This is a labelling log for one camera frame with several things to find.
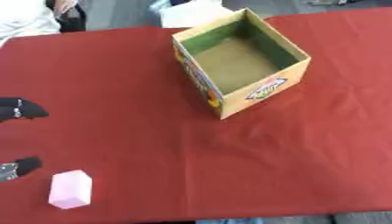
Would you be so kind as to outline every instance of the red tablecloth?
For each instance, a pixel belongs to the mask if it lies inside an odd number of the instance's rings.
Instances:
[[[175,61],[175,30],[19,38],[0,95],[50,118],[0,124],[1,162],[45,167],[0,184],[2,223],[326,214],[392,209],[392,9],[273,17],[313,61],[301,84],[220,121]],[[82,169],[92,205],[47,204]]]

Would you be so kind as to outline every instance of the pink foam block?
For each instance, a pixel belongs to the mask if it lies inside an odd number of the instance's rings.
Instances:
[[[68,209],[91,202],[93,180],[84,171],[67,171],[53,175],[49,203]]]

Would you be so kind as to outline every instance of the open box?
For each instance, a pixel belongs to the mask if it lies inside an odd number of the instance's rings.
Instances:
[[[297,84],[311,60],[249,9],[174,34],[173,44],[220,119]]]

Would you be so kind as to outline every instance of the white shirt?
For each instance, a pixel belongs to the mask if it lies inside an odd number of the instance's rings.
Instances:
[[[0,0],[0,48],[10,38],[59,33],[45,0]]]

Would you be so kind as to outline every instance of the person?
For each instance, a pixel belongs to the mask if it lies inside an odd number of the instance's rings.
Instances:
[[[11,38],[59,33],[61,27],[56,18],[78,0],[53,1],[50,10],[46,0],[0,0],[0,48]]]

